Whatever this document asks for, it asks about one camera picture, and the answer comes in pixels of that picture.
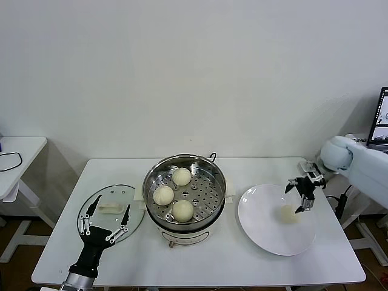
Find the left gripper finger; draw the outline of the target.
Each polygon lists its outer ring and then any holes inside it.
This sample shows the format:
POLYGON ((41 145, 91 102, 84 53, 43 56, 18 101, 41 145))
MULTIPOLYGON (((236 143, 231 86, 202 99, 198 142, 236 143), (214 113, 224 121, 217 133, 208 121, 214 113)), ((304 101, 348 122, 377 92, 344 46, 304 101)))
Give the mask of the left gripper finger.
POLYGON ((90 235, 91 218, 101 197, 102 195, 93 195, 81 207, 78 215, 78 231, 81 236, 90 235))
POLYGON ((130 212, 130 204, 128 204, 124 212, 124 216, 122 217, 120 227, 105 238, 105 240, 108 241, 110 244, 114 244, 116 240, 118 240, 120 237, 122 237, 124 234, 126 234, 129 231, 129 228, 127 227, 129 222, 129 212, 130 212))

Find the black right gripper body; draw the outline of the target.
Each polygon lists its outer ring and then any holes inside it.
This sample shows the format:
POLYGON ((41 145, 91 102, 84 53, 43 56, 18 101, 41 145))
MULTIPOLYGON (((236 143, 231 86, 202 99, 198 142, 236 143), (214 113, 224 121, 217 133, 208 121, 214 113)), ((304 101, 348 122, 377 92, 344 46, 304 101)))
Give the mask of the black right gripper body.
POLYGON ((308 176, 296 178, 296 189, 302 199, 314 200, 315 185, 308 176))

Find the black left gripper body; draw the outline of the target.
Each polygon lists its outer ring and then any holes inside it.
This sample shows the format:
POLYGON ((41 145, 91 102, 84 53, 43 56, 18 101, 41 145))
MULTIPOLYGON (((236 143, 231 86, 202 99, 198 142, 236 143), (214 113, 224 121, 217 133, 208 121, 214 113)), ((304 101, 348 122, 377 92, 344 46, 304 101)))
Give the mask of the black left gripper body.
POLYGON ((112 246, 106 240, 113 232, 97 226, 90 227, 90 234, 81 237, 84 246, 76 263, 69 268, 70 273, 81 276, 98 276, 98 266, 102 253, 112 246))

